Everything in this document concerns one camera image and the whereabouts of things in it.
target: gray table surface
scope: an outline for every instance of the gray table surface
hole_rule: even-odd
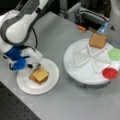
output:
[[[63,66],[63,56],[69,45],[92,33],[80,32],[75,24],[51,12],[38,20],[34,28],[39,38],[38,50],[59,67],[57,85],[42,95],[26,94],[17,85],[17,73],[10,71],[2,58],[1,82],[42,120],[120,120],[119,78],[104,88],[87,90],[75,85]],[[32,32],[27,44],[35,45]]]

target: green object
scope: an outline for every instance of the green object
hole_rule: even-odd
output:
[[[120,49],[113,48],[108,52],[108,55],[111,60],[120,60]]]

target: black cable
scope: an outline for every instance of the black cable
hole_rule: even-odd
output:
[[[37,46],[38,46],[38,38],[37,38],[36,32],[35,32],[35,30],[34,30],[33,27],[32,27],[32,30],[33,30],[33,33],[34,33],[34,35],[35,35],[35,40],[36,40],[35,49],[37,49]]]
[[[98,16],[98,17],[100,17],[100,18],[102,18],[102,19],[104,19],[104,21],[106,21],[106,22],[108,22],[108,20],[107,19],[105,19],[105,17],[103,17],[103,16],[101,16],[101,15],[98,15],[98,14],[96,14],[96,13],[94,13],[94,12],[91,12],[91,11],[87,11],[87,10],[81,10],[80,12],[86,12],[86,13],[91,13],[91,14],[94,14],[94,15],[96,15],[96,16]]]

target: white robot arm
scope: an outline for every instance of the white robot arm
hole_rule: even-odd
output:
[[[20,12],[8,12],[1,25],[1,38],[8,44],[21,45],[28,39],[31,26],[42,14],[49,0],[29,0]]]
[[[21,11],[11,10],[0,16],[0,50],[10,69],[18,71],[39,63],[43,55],[36,49],[24,46],[31,27],[43,14],[49,0],[28,0]]]

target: bread slice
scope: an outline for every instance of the bread slice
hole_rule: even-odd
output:
[[[48,75],[49,73],[44,68],[36,68],[29,76],[29,79],[41,85],[47,81]]]
[[[106,35],[93,33],[92,37],[90,38],[89,45],[91,47],[102,49],[103,47],[105,47],[106,41],[107,41]]]

